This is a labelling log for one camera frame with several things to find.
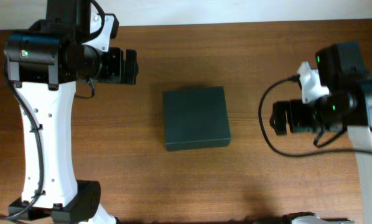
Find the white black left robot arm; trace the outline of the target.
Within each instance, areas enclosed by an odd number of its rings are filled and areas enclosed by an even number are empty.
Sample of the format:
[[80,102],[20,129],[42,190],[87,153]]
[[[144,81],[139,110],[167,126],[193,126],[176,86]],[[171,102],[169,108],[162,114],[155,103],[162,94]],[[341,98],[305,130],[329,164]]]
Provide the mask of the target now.
[[10,35],[3,72],[21,108],[26,175],[21,196],[0,220],[119,221],[101,205],[99,182],[75,178],[71,129],[78,82],[136,83],[136,51],[109,44],[118,28],[96,1],[49,1],[44,19]]

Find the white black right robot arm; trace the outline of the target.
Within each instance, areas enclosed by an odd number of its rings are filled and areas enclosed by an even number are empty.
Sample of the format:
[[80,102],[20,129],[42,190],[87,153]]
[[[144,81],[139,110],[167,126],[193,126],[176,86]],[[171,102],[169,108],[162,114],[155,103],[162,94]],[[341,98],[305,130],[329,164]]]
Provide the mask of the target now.
[[354,153],[358,164],[363,217],[372,223],[372,77],[357,42],[333,44],[315,54],[317,68],[302,62],[287,78],[301,99],[273,104],[269,119],[278,136],[315,133],[316,150],[285,157]]

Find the black box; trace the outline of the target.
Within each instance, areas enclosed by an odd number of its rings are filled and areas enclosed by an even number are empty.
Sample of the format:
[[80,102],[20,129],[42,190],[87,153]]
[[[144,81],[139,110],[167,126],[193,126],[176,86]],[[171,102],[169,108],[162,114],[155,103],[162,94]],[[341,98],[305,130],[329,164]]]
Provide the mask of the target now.
[[230,122],[222,86],[165,91],[162,99],[167,151],[230,144]]

